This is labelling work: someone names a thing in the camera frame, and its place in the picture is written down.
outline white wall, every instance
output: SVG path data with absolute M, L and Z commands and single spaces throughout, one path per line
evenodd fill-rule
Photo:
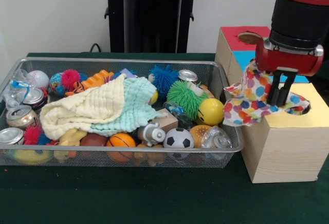
M 275 0 L 195 0 L 189 52 L 215 52 L 220 26 L 270 25 Z M 28 52 L 109 50 L 107 0 L 0 0 L 0 81 Z

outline green tablecloth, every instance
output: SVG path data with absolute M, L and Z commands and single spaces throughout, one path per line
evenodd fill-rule
M 29 56 L 214 59 L 212 54 Z M 223 170 L 1 166 L 0 181 L 0 224 L 329 223 L 328 160 L 319 180 L 305 183 L 252 184 L 240 153 Z

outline cloth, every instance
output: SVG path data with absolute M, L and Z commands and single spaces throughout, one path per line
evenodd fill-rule
M 93 124 L 91 133 L 109 137 L 120 132 L 132 132 L 146 126 L 149 120 L 163 117 L 148 105 L 156 87 L 146 78 L 126 79 L 123 85 L 125 104 L 120 117 L 107 124 Z
M 265 115 L 286 111 L 301 115 L 309 107 L 303 97 L 290 92 L 283 107 L 270 106 L 266 103 L 271 89 L 272 78 L 259 71 L 255 61 L 245 69 L 242 82 L 224 88 L 232 98 L 225 103 L 223 124 L 229 126 L 251 126 L 261 121 Z
M 40 121 L 46 136 L 57 140 L 72 128 L 90 131 L 92 123 L 109 123 L 124 107 L 125 75 L 82 93 L 45 105 Z

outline wire mesh basket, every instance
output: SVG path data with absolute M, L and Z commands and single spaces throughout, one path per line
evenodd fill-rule
M 207 85 L 216 98 L 223 103 L 229 97 L 223 91 L 228 86 L 224 70 L 215 62 L 198 61 L 149 61 L 110 59 L 66 59 L 26 58 L 16 62 L 0 86 L 0 97 L 13 73 L 18 69 L 41 70 L 48 76 L 76 69 L 92 76 L 100 69 L 118 72 L 131 69 L 138 76 L 148 76 L 154 65 L 173 70 L 187 69 L 195 72 L 199 81 Z M 153 106 L 162 109 L 162 103 Z M 7 128 L 6 108 L 0 106 L 0 129 Z M 44 166 L 156 166 L 156 167 L 218 167 L 224 168 L 233 154 L 242 150 L 243 140 L 239 128 L 220 125 L 231 139 L 232 148 L 139 148 L 139 147 L 93 147 L 93 146 L 43 146 L 43 145 L 0 145 L 0 165 L 44 165 Z

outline red box top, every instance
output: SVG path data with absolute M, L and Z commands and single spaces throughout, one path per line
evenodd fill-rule
M 256 41 L 252 38 L 246 38 L 247 34 L 254 33 L 261 37 L 268 37 L 270 29 L 266 26 L 240 26 L 240 27 L 221 27 L 231 51 L 255 51 Z

